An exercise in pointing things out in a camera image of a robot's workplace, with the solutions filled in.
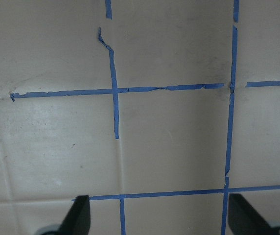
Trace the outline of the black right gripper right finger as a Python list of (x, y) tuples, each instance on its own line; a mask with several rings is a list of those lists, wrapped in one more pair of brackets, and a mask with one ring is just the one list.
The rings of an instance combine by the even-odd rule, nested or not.
[(228, 225), (234, 235), (277, 235), (266, 220), (238, 193), (228, 199)]

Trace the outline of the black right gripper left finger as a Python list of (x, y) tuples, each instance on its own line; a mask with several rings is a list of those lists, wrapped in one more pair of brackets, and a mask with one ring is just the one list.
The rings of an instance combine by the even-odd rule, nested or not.
[(77, 196), (58, 229), (59, 235), (87, 235), (91, 227), (90, 198)]

